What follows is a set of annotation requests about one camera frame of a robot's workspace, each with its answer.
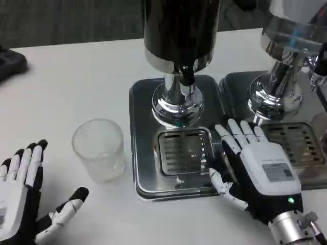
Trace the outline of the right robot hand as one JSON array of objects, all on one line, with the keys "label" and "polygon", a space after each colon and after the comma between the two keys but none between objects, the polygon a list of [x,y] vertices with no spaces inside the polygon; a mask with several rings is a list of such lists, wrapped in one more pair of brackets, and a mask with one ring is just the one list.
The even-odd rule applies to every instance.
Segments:
[{"label": "right robot hand", "polygon": [[217,193],[265,225],[283,213],[302,213],[301,182],[283,147],[245,120],[230,118],[227,125],[215,130],[235,180],[209,168]]}]

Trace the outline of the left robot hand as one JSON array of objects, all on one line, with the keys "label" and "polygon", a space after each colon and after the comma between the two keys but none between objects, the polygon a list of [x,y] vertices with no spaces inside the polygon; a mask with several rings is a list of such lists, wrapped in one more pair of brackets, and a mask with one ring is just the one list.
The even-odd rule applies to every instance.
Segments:
[{"label": "left robot hand", "polygon": [[38,218],[45,139],[1,164],[1,244],[46,244],[76,215],[89,195],[79,187],[55,211]]}]

